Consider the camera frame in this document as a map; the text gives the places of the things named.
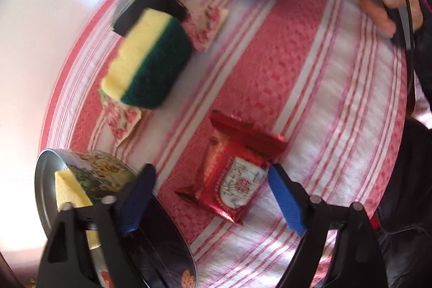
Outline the person right hand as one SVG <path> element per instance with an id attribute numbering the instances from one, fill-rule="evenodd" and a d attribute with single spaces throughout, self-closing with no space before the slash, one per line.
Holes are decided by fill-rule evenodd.
<path id="1" fill-rule="evenodd" d="M 374 0 L 358 0 L 361 9 L 368 14 L 376 27 L 389 38 L 393 37 L 397 26 L 388 16 L 385 6 L 389 9 L 399 8 L 406 5 L 406 0 L 382 0 L 383 6 Z M 419 0 L 409 0 L 411 9 L 413 31 L 417 31 L 423 25 L 423 13 Z"/>

